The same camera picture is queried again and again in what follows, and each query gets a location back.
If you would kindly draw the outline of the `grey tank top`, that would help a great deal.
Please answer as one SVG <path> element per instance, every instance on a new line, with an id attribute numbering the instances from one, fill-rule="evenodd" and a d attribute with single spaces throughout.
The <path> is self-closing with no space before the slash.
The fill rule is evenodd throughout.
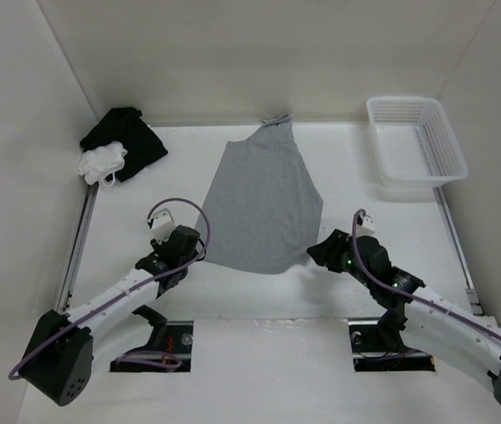
<path id="1" fill-rule="evenodd" d="M 316 243 L 323 199 L 295 142 L 292 118 L 262 123 L 226 144 L 203 202 L 210 263 L 275 275 L 303 262 Z"/>

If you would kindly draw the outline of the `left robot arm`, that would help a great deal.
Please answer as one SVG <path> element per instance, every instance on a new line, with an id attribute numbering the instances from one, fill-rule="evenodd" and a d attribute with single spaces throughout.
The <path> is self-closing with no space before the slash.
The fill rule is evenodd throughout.
<path id="1" fill-rule="evenodd" d="M 138 351 L 161 349 L 167 320 L 149 304 L 186 277 L 205 245 L 197 230 L 184 225 L 172 225 L 151 245 L 151 252 L 107 291 L 65 313 L 45 313 L 11 376 L 66 406 L 96 368 L 134 362 Z"/>

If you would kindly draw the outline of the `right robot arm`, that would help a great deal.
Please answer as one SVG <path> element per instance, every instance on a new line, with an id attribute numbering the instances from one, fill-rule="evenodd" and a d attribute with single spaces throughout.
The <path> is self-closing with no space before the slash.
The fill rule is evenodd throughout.
<path id="1" fill-rule="evenodd" d="M 366 287 L 385 310 L 377 339 L 387 349 L 425 352 L 457 368 L 501 405 L 501 329 L 455 306 L 420 278 L 393 265 L 370 236 L 340 230 L 307 249 L 320 267 L 346 273 Z"/>

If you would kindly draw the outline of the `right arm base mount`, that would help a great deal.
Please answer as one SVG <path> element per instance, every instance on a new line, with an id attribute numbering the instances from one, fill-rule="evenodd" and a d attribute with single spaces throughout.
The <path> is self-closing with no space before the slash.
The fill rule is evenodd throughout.
<path id="1" fill-rule="evenodd" d="M 348 322 L 355 372 L 435 372 L 431 355 L 404 344 L 405 319 L 386 312 L 378 319 Z"/>

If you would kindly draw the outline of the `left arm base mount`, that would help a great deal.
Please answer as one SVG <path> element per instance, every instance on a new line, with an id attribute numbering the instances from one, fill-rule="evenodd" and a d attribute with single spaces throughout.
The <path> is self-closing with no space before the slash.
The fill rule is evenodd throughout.
<path id="1" fill-rule="evenodd" d="M 148 306 L 133 312 L 151 326 L 147 342 L 134 347 L 124 359 L 117 356 L 110 363 L 111 373 L 189 373 L 194 343 L 193 321 L 169 322 Z"/>

